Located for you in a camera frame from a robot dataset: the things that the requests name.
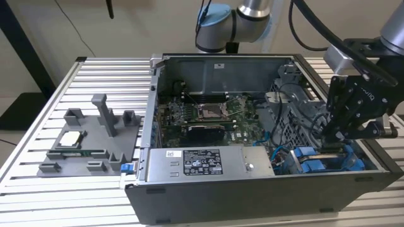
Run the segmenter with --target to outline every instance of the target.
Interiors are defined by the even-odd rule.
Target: wall
[[[39,88],[0,30],[0,97],[18,97],[23,92],[39,92]]]
[[[324,52],[311,52],[295,41],[288,25],[290,1],[284,1],[276,34],[270,52],[302,53],[322,57]],[[307,0],[314,13],[342,38],[372,38],[380,36],[380,29],[403,0]],[[312,47],[330,46],[327,40],[294,7],[294,25],[302,41]]]
[[[239,0],[220,2],[234,8],[240,3]],[[8,3],[46,68],[60,82],[76,57],[92,54],[54,0],[10,0]],[[59,0],[59,3],[98,57],[195,52],[200,0],[114,0],[114,20],[104,0]],[[240,52],[260,51],[260,43],[240,46]]]

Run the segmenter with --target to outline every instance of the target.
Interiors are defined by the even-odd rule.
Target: green circuit board
[[[174,119],[171,123],[163,121],[163,147],[199,147],[199,146],[231,146],[252,144],[263,140],[264,132],[256,114],[256,108],[252,100],[247,96],[231,96],[224,103],[214,104],[182,104],[178,102],[175,105],[183,106],[183,113],[171,111],[174,117],[167,117],[163,114],[162,119]],[[204,143],[204,141],[186,143],[187,141],[187,128],[195,125],[215,126],[222,125],[226,128],[224,139],[214,143]]]

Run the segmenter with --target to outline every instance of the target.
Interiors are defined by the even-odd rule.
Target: metal frame
[[[322,58],[307,58],[315,71],[330,83],[332,70]],[[38,164],[46,157],[44,150],[54,144],[62,130],[64,108],[86,106],[94,92],[110,94],[110,107],[116,111],[138,109],[147,98],[143,88],[134,82],[148,77],[146,69],[131,65],[150,65],[148,59],[87,59],[76,63],[30,128],[11,158],[0,170],[0,223],[2,226],[135,226],[139,224],[126,193],[119,189],[120,177],[36,178]],[[398,165],[404,169],[404,122],[394,115],[399,138],[378,140]],[[404,178],[384,191],[364,194],[339,213],[296,215],[210,223],[194,223],[192,227],[278,226],[296,227],[363,227],[404,225]]]

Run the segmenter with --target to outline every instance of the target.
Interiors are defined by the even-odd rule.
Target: white sticker
[[[182,150],[168,150],[166,153],[166,157],[182,157],[183,151]]]
[[[215,69],[224,69],[224,68],[226,68],[224,63],[215,64]]]

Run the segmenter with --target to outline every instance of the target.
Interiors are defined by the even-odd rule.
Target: motherboard
[[[159,114],[164,148],[254,146],[268,135],[247,94],[183,94],[159,105]]]

